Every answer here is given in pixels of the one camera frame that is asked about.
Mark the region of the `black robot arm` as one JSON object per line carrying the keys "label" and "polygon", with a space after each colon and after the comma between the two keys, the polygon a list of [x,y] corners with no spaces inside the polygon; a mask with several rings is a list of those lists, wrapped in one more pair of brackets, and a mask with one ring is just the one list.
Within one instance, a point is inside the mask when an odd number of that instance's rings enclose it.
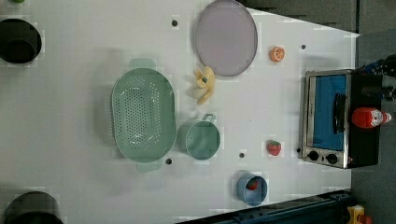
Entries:
{"label": "black robot arm", "polygon": [[[389,55],[386,59],[381,59],[373,63],[366,64],[359,68],[358,74],[363,76],[388,76],[395,77],[396,55]],[[367,96],[375,96],[387,101],[395,99],[395,87],[364,87],[361,91]]]}

